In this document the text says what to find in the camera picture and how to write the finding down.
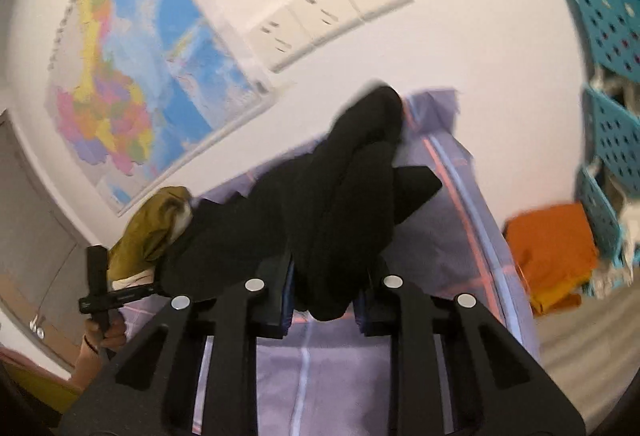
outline black cloth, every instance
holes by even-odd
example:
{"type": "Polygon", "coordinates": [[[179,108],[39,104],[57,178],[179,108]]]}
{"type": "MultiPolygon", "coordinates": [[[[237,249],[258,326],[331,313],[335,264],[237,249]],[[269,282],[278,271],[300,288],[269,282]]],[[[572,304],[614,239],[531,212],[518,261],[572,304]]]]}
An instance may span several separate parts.
{"type": "Polygon", "coordinates": [[[161,287],[194,301],[215,297],[288,247],[296,303],[321,321],[340,317],[394,226],[442,186],[428,167],[392,167],[401,130],[397,93],[372,89],[312,153],[272,168],[246,198],[203,200],[167,251],[161,287]]]}

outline bracelet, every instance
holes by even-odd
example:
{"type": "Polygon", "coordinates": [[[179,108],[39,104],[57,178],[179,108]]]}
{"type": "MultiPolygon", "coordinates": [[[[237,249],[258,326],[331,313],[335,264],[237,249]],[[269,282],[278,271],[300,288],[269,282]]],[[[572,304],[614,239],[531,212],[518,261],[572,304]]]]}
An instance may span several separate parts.
{"type": "Polygon", "coordinates": [[[86,335],[84,336],[84,343],[87,345],[87,347],[92,350],[92,352],[94,352],[96,355],[99,354],[98,350],[96,348],[94,348],[94,346],[91,345],[91,342],[89,342],[89,340],[86,338],[86,335]]]}

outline map poster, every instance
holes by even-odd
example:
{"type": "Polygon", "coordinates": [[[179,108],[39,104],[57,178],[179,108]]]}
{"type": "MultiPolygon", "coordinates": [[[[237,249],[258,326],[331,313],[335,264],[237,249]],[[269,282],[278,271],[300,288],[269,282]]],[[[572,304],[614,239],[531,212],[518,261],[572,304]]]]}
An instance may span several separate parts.
{"type": "Polygon", "coordinates": [[[212,23],[195,0],[70,0],[47,110],[118,215],[271,102],[217,15],[212,23]]]}

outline purple bedsheet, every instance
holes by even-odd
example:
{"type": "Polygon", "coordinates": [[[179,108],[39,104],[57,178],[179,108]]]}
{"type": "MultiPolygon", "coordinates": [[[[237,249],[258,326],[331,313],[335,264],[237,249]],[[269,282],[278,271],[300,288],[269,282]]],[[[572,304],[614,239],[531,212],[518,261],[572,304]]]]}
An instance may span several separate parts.
{"type": "MultiPolygon", "coordinates": [[[[453,90],[405,100],[405,127],[396,165],[427,165],[444,186],[396,227],[383,252],[390,269],[423,291],[441,297],[474,294],[538,358],[538,340],[527,296],[513,259],[473,174],[472,158],[452,136],[457,104],[453,90]]],[[[246,193],[263,172],[285,157],[227,181],[202,197],[224,201],[246,193]]],[[[132,336],[166,302],[148,297],[123,308],[132,336]]],[[[202,365],[194,431],[202,420],[202,390],[212,340],[202,365]]],[[[321,323],[295,313],[284,340],[258,339],[258,428],[269,436],[364,436],[386,434],[389,341],[359,333],[353,314],[321,323]]]]}

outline hand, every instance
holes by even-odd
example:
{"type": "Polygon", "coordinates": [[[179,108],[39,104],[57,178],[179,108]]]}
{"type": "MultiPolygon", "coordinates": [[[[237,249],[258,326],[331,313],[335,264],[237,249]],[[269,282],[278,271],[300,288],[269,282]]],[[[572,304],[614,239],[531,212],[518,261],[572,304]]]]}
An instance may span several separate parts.
{"type": "Polygon", "coordinates": [[[117,311],[115,315],[111,316],[111,325],[104,334],[104,338],[100,340],[100,326],[95,321],[87,319],[84,321],[84,336],[89,340],[89,343],[94,348],[108,348],[113,351],[119,350],[127,343],[127,337],[125,331],[127,326],[124,323],[122,314],[117,311]]]}

